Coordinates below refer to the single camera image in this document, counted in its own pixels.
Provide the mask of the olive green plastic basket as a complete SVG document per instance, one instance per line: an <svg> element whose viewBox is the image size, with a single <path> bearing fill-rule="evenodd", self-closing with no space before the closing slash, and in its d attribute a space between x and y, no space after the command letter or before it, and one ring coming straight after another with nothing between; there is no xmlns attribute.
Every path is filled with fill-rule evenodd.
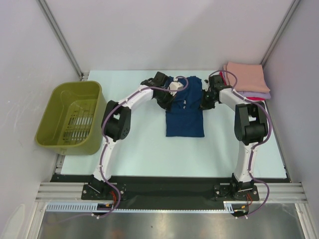
<svg viewBox="0 0 319 239"><path fill-rule="evenodd" d="M35 141L60 155L95 154L102 141L105 109L98 82L63 83L50 96Z"/></svg>

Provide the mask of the dark blue t shirt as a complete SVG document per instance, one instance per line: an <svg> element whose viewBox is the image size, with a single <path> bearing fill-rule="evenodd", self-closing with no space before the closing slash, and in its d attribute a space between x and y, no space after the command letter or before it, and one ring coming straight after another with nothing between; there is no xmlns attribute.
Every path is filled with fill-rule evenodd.
<svg viewBox="0 0 319 239"><path fill-rule="evenodd" d="M187 88L175 94L170 110L165 111L167 137L204 137L202 80L197 76L187 80Z"/></svg>

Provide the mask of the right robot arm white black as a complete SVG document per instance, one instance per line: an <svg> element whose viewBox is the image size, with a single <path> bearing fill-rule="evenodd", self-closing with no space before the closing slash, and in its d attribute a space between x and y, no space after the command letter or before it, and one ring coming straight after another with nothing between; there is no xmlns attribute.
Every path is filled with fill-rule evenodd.
<svg viewBox="0 0 319 239"><path fill-rule="evenodd" d="M234 87L226 85L222 76L213 72L205 80L207 89L202 91L200 108L210 110L215 104L225 104L235 113L234 133L239 142L237 165L229 185L214 186L216 200L243 201L257 194L253 176L259 146L267 142L272 133L270 116L263 101L252 101L239 94Z"/></svg>

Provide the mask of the folded red t shirt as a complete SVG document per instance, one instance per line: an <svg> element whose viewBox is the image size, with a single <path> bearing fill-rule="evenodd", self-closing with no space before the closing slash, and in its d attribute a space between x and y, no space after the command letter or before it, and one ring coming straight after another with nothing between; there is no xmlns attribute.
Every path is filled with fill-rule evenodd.
<svg viewBox="0 0 319 239"><path fill-rule="evenodd" d="M229 85L230 83L227 80L226 73L220 71L219 75L222 77L222 80L225 85ZM260 92L247 92L247 91L239 91L238 94L242 95L243 97L253 100L253 101L264 101L271 98L270 93L260 93Z"/></svg>

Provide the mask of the left aluminium frame post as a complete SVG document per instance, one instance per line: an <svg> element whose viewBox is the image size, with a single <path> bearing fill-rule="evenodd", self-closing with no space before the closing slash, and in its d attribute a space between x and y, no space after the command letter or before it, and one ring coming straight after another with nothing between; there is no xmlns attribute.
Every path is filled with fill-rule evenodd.
<svg viewBox="0 0 319 239"><path fill-rule="evenodd" d="M68 42L65 38L52 10L50 9L49 4L46 0L36 0L40 10L42 11L44 17L46 18L53 34L55 35L57 41L59 42L62 50L64 51L68 61L70 62L73 70L75 71L76 75L78 76L79 80L82 81L85 74L81 70L79 63L77 62Z"/></svg>

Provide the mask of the aluminium frame post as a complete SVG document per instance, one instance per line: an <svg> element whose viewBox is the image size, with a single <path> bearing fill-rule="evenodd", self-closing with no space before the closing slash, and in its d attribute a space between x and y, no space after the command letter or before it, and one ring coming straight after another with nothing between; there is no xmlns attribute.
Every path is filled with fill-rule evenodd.
<svg viewBox="0 0 319 239"><path fill-rule="evenodd" d="M294 14L296 13L296 11L298 10L299 6L301 5L303 1L302 0L293 0L287 10L287 12L285 13L284 18L282 19L276 33L274 34L270 45L268 46L260 64L262 65L262 67L265 67L267 65L267 62L269 61L273 51L275 50L278 42L280 41L281 37L283 36L286 28L288 27L288 25L290 24Z"/></svg>
<svg viewBox="0 0 319 239"><path fill-rule="evenodd" d="M62 50L64 51L68 61L70 62L73 70L75 71L76 75L78 76L79 80L82 81L85 74L81 70L79 63L77 62L68 42L65 38L52 10L50 9L49 4L46 0L36 0L40 10L42 11L44 17L46 18L53 34L55 35L57 41L59 42Z"/></svg>

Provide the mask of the right aluminium frame post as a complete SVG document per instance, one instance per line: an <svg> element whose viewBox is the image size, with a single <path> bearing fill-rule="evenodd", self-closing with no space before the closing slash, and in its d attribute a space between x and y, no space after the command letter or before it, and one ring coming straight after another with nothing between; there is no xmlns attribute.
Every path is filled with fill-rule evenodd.
<svg viewBox="0 0 319 239"><path fill-rule="evenodd" d="M298 10L299 6L301 5L303 1L302 0L293 0L287 10L287 12L285 13L284 18L282 19L276 33L274 34L270 45L268 46L260 64L262 65L262 67L265 67L267 65L267 62L269 61L273 51L275 50L278 42L280 41L281 37L283 36L286 28L288 27L288 25L290 24L294 14L296 13L296 11Z"/></svg>

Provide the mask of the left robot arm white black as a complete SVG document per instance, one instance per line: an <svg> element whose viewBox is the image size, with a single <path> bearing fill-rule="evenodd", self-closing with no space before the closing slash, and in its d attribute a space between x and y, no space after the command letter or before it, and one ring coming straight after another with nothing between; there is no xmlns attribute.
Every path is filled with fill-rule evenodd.
<svg viewBox="0 0 319 239"><path fill-rule="evenodd" d="M110 163L118 145L130 132L133 111L152 99L156 99L159 106L166 110L171 106L176 93L184 87L176 78L170 82L169 76L157 72L153 78L142 81L137 90L124 99L107 103L102 119L102 152L86 190L92 199L104 200L109 195L121 198L120 189L109 182Z"/></svg>

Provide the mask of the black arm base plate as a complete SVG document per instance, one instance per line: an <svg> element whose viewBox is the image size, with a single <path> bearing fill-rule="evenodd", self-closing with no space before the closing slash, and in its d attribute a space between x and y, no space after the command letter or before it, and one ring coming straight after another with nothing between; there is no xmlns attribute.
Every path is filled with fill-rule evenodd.
<svg viewBox="0 0 319 239"><path fill-rule="evenodd" d="M90 176L82 200L115 200L119 209L216 210L224 201L251 204L259 201L257 186L236 188L226 178L112 176L107 183Z"/></svg>

